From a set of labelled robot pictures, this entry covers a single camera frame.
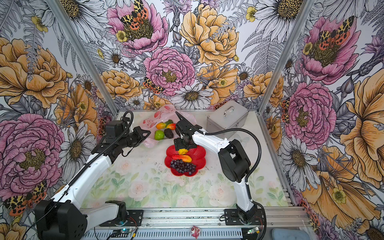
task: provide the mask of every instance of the orange flower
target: orange flower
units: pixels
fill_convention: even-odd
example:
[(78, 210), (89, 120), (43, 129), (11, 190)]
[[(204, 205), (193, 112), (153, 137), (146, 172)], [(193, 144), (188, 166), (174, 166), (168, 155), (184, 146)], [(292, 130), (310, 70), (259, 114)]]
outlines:
[(58, 125), (73, 126), (77, 131), (81, 122), (88, 124), (88, 130), (96, 136), (98, 120), (96, 105), (89, 98), (81, 87), (77, 84), (76, 90), (72, 90), (70, 97), (60, 98), (58, 106), (55, 108), (56, 123)]
[(27, 76), (26, 48), (29, 47), (21, 39), (10, 43), (0, 38), (0, 96), (11, 96), (8, 104), (18, 102), (23, 94), (34, 96), (43, 103), (43, 108), (49, 108), (68, 93), (67, 73), (48, 49), (38, 46), (36, 67)]
[(224, 66), (236, 55), (239, 32), (235, 28), (213, 37), (224, 24), (228, 24), (227, 17), (218, 15), (209, 5), (200, 4), (198, 16), (192, 12), (184, 15), (180, 34), (188, 40), (185, 45), (196, 46), (200, 51), (200, 63)]
[(142, 94), (140, 82), (130, 77), (123, 71), (104, 71), (101, 78), (105, 83), (112, 98), (116, 96), (129, 100), (131, 97), (140, 96)]
[(380, 211), (375, 210), (376, 205), (363, 196), (366, 193), (361, 183), (353, 181), (357, 172), (353, 169), (352, 162), (337, 147), (323, 146), (319, 151), (320, 163), (314, 166), (314, 170), (321, 184), (318, 189), (311, 187), (302, 192), (303, 197), (316, 213), (322, 214), (328, 220), (337, 215), (337, 227), (345, 228), (355, 218), (361, 218), (362, 226), (358, 233), (365, 232), (369, 228), (368, 220), (374, 217), (379, 219)]
[[(268, 87), (269, 81), (272, 77), (272, 71), (267, 72), (266, 74), (259, 74), (258, 76), (254, 76), (250, 79), (252, 84), (248, 84), (244, 87), (244, 96), (257, 98), (258, 96), (262, 96), (265, 93), (266, 88)], [(269, 102), (275, 108), (279, 105), (281, 99), (283, 98), (283, 84), (284, 79), (282, 76), (279, 77), (279, 81), (276, 84), (276, 87), (273, 89), (273, 93)]]
[(156, 109), (159, 109), (166, 104), (172, 104), (168, 99), (161, 98), (157, 95), (153, 95), (153, 98), (149, 98), (149, 103)]
[(237, 75), (237, 68), (222, 68), (221, 70), (217, 66), (208, 66), (200, 69), (200, 72), (196, 74), (201, 81), (209, 81), (206, 89), (213, 89), (213, 95), (210, 96), (211, 105), (216, 103), (222, 103), (227, 97), (231, 95), (231, 92), (235, 92), (236, 83), (240, 83), (240, 78)]
[(384, 181), (384, 70), (355, 84), (355, 103), (347, 101), (356, 114), (356, 125), (348, 135), (341, 135), (345, 152), (353, 158), (353, 168), (362, 181), (380, 188)]
[(280, 118), (272, 116), (266, 120), (266, 127), (268, 129), (269, 135), (272, 138), (273, 145), (277, 151), (280, 148), (281, 144), (281, 120)]
[(23, 240), (26, 227), (15, 223), (12, 228), (7, 223), (0, 223), (0, 239)]

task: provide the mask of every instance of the box handle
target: box handle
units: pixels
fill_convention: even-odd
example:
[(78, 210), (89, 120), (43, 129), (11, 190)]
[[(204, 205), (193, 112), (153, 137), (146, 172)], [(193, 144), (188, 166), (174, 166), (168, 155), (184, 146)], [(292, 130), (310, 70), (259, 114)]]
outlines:
[(227, 116), (227, 111), (228, 111), (229, 109), (231, 109), (231, 108), (232, 108), (232, 112), (235, 110), (235, 108), (234, 108), (233, 106), (230, 106), (229, 108), (227, 108), (227, 109), (224, 111), (224, 117)]

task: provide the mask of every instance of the red bowl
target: red bowl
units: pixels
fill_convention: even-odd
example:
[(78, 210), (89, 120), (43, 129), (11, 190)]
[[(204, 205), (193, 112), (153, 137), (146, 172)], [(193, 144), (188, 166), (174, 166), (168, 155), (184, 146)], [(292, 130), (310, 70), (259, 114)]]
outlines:
[(197, 146), (197, 148), (193, 148), (191, 150), (188, 151), (188, 153), (186, 155), (190, 156), (192, 158), (192, 163), (196, 165), (196, 171), (194, 173), (192, 173), (191, 175), (189, 175), (187, 172), (185, 173), (179, 173), (178, 171), (176, 171), (176, 169), (173, 169), (170, 167), (170, 163), (172, 161), (172, 155), (175, 155), (175, 154), (179, 154), (179, 152), (177, 152), (175, 150), (175, 145), (172, 145), (172, 146), (169, 146), (169, 148), (167, 149), (167, 156), (164, 160), (164, 164), (170, 168), (170, 171), (173, 175), (175, 176), (187, 176), (187, 177), (193, 177), (194, 175), (197, 174), (197, 172), (202, 169), (203, 167), (205, 167), (205, 164), (207, 163), (206, 160), (205, 160), (205, 154), (206, 154), (206, 151), (205, 149), (202, 147), (202, 146)]

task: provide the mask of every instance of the pink plastic bag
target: pink plastic bag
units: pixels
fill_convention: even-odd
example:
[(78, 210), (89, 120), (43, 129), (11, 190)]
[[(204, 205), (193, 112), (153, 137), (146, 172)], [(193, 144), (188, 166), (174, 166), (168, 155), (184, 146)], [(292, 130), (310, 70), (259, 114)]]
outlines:
[[(155, 131), (158, 130), (156, 128), (156, 125), (158, 123), (166, 122), (168, 120), (172, 120), (173, 123), (177, 123), (179, 121), (179, 118), (175, 112), (176, 112), (175, 107), (171, 104), (167, 104), (167, 105), (162, 106), (154, 114), (153, 117), (145, 119), (143, 122), (140, 123), (141, 129), (151, 131), (151, 134), (149, 135), (149, 137), (142, 143), (142, 144), (144, 144), (144, 146), (151, 148), (151, 147), (154, 147), (159, 142), (159, 141), (154, 139)], [(179, 111), (179, 113), (181, 115), (183, 115), (193, 125), (197, 124), (196, 119), (192, 114), (187, 113), (187, 112), (182, 112), (182, 111)], [(176, 131), (173, 130), (172, 132), (173, 132), (173, 136), (174, 136), (173, 138), (179, 137), (176, 134)]]

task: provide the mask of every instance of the floral tablecloth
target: floral tablecloth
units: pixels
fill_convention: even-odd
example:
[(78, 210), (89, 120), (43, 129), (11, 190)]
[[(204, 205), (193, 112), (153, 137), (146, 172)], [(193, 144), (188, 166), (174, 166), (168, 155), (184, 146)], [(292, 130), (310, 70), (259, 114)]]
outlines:
[[(197, 123), (205, 127), (211, 112), (193, 112)], [(154, 112), (135, 112), (134, 126)], [(262, 160), (250, 176), (252, 198), (264, 206), (288, 206), (278, 175), (254, 112), (249, 112), (243, 128), (252, 131), (262, 144)], [(238, 139), (253, 165), (257, 157), (256, 143), (246, 133), (237, 132)], [(205, 168), (194, 177), (176, 177), (164, 165), (166, 149), (172, 139), (161, 140), (154, 148), (143, 145), (128, 157), (119, 156), (92, 187), (84, 208), (97, 207), (108, 200), (125, 201), (128, 208), (139, 207), (232, 207), (236, 205), (233, 184), (222, 173), (217, 154), (207, 151)]]

